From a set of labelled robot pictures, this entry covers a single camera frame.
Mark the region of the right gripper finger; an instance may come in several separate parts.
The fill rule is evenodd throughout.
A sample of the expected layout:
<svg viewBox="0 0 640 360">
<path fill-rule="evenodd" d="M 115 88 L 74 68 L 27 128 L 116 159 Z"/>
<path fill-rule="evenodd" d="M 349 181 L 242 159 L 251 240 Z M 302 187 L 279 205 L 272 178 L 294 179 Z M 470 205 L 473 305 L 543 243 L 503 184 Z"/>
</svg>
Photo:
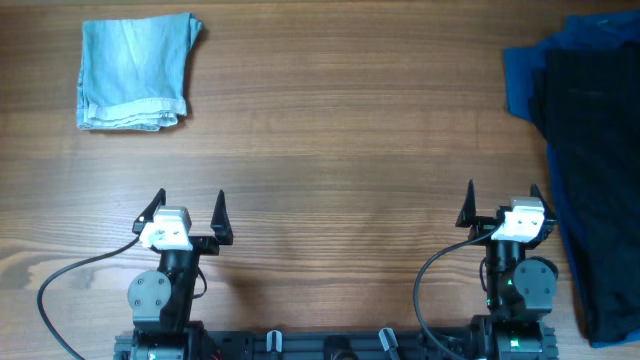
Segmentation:
<svg viewBox="0 0 640 360">
<path fill-rule="evenodd" d="M 455 226 L 469 228 L 476 223 L 475 189 L 472 179 L 469 180 L 463 206 L 457 217 Z"/>
<path fill-rule="evenodd" d="M 536 184 L 532 184 L 530 186 L 530 196 L 537 198 L 544 209 L 544 224 L 545 225 L 556 225 L 557 224 L 557 217 L 556 217 L 556 213 L 551 209 L 551 207 L 548 205 L 548 203 L 546 202 L 546 200 L 544 199 L 542 193 L 540 192 L 538 186 Z"/>
</svg>

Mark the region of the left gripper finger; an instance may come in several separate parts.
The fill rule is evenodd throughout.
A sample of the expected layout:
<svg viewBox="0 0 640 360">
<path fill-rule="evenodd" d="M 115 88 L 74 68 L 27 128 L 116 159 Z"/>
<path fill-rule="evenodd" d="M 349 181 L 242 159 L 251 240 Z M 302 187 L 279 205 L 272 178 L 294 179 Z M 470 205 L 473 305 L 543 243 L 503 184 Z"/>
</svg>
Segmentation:
<svg viewBox="0 0 640 360">
<path fill-rule="evenodd" d="M 166 204 L 166 191 L 164 188 L 160 188 L 152 201 L 147 207 L 138 215 L 134 220 L 132 226 L 132 232 L 134 234 L 141 234 L 147 223 L 153 221 L 153 216 L 160 206 Z"/>
<path fill-rule="evenodd" d="M 229 221 L 225 193 L 220 190 L 212 214 L 210 228 L 214 233 L 214 238 L 219 245 L 232 245 L 234 241 L 233 230 Z"/>
</svg>

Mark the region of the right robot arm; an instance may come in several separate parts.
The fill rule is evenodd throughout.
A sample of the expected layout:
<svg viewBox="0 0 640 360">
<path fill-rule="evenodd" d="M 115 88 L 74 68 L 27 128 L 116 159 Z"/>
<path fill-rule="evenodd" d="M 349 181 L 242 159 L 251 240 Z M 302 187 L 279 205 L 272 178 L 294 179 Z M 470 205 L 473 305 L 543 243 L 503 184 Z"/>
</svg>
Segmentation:
<svg viewBox="0 0 640 360">
<path fill-rule="evenodd" d="M 529 196 L 512 198 L 489 217 L 476 213 L 474 184 L 468 184 L 456 225 L 485 248 L 480 272 L 489 313 L 472 318 L 461 347 L 466 359 L 559 357 L 555 330 L 542 322 L 553 308 L 559 270 L 545 258 L 526 255 L 556 224 L 555 212 L 535 185 Z"/>
</svg>

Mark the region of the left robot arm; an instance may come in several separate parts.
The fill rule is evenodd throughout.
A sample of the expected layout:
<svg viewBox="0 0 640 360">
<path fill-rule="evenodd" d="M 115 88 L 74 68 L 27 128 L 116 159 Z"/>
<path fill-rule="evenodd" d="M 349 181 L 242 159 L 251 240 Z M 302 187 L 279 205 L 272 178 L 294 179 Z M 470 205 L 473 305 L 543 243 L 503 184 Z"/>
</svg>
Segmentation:
<svg viewBox="0 0 640 360">
<path fill-rule="evenodd" d="M 134 221 L 132 232 L 142 246 L 160 255 L 153 271 L 138 275 L 127 299 L 134 330 L 114 348 L 116 359 L 220 359 L 221 350 L 200 321 L 190 319 L 196 280 L 202 276 L 199 260 L 216 256 L 222 246 L 233 244 L 234 235 L 226 211 L 225 194 L 217 195 L 211 235 L 192 235 L 188 210 L 168 206 L 166 191 L 157 192 Z"/>
</svg>

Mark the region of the folded light blue jeans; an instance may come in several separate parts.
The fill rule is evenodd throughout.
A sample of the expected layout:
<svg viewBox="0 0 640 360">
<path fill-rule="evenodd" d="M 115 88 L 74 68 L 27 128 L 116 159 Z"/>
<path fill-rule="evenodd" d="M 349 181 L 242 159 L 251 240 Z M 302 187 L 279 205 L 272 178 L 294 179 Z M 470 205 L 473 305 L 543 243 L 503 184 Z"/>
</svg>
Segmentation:
<svg viewBox="0 0 640 360">
<path fill-rule="evenodd" d="M 187 59 L 203 23 L 192 13 L 82 24 L 76 124 L 156 132 L 188 114 Z"/>
</svg>

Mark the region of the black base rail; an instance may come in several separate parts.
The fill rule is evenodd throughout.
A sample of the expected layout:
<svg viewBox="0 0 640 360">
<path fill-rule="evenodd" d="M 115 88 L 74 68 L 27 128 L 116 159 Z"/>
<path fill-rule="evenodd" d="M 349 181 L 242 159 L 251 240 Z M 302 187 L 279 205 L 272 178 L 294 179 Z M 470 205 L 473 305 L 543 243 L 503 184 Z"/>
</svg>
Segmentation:
<svg viewBox="0 0 640 360">
<path fill-rule="evenodd" d="M 449 349 L 442 351 L 421 330 L 395 332 L 383 328 L 369 332 L 265 334 L 243 331 L 211 331 L 191 340 L 187 335 L 158 340 L 118 336 L 116 359 L 225 359 L 225 360 L 324 360 L 324 359 L 557 359 L 559 350 L 552 328 L 473 330 L 437 328 L 436 338 Z"/>
</svg>

